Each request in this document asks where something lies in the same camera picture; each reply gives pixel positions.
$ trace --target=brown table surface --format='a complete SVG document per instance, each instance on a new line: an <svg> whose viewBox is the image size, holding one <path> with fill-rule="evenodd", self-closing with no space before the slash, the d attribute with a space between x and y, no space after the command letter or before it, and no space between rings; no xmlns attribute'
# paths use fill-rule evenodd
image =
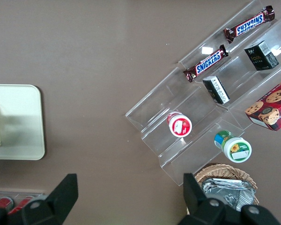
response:
<svg viewBox="0 0 281 225"><path fill-rule="evenodd" d="M0 190L50 193L78 174L66 225L174 225L183 188L160 168L125 113L248 1L0 1L0 83L42 92L46 155L0 160ZM281 0L272 4L281 18ZM281 222L281 130L251 126L245 170Z"/></svg>

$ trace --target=snickers bar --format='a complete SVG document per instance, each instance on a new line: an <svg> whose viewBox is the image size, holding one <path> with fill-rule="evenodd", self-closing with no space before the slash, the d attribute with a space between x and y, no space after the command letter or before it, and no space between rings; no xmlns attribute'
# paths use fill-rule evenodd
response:
<svg viewBox="0 0 281 225"><path fill-rule="evenodd" d="M218 50L209 55L206 59L202 60L195 66L183 71L187 80L192 82L197 76L202 74L207 69L211 68L214 64L218 63L225 56L228 56L228 52L226 52L225 46L221 45Z"/></svg>
<svg viewBox="0 0 281 225"><path fill-rule="evenodd" d="M272 6L266 6L264 7L261 12L259 12L256 16L243 21L242 23L236 25L233 28L226 28L224 29L224 34L229 42L231 44L239 35L244 34L245 32L249 31L250 29L261 25L262 23L270 22L275 18L275 12L273 10Z"/></svg>

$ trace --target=aluminum foil packet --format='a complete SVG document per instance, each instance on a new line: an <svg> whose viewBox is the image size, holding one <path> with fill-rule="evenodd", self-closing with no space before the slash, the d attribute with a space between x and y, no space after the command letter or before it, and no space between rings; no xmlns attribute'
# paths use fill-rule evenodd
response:
<svg viewBox="0 0 281 225"><path fill-rule="evenodd" d="M244 205L253 204L256 193L252 185L243 180L209 178L201 187L207 197L216 198L237 211Z"/></svg>

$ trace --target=cookie box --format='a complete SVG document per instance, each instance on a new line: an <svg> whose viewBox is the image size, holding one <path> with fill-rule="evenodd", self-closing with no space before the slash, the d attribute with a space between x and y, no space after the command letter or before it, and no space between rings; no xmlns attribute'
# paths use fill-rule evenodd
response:
<svg viewBox="0 0 281 225"><path fill-rule="evenodd" d="M249 119L270 130L281 128L281 83L245 110Z"/></svg>

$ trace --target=white plastic tray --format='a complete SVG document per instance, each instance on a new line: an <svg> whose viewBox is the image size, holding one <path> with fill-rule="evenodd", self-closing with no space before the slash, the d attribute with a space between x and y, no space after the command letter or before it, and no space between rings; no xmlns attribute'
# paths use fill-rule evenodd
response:
<svg viewBox="0 0 281 225"><path fill-rule="evenodd" d="M41 94L33 85L0 84L0 159L44 156Z"/></svg>

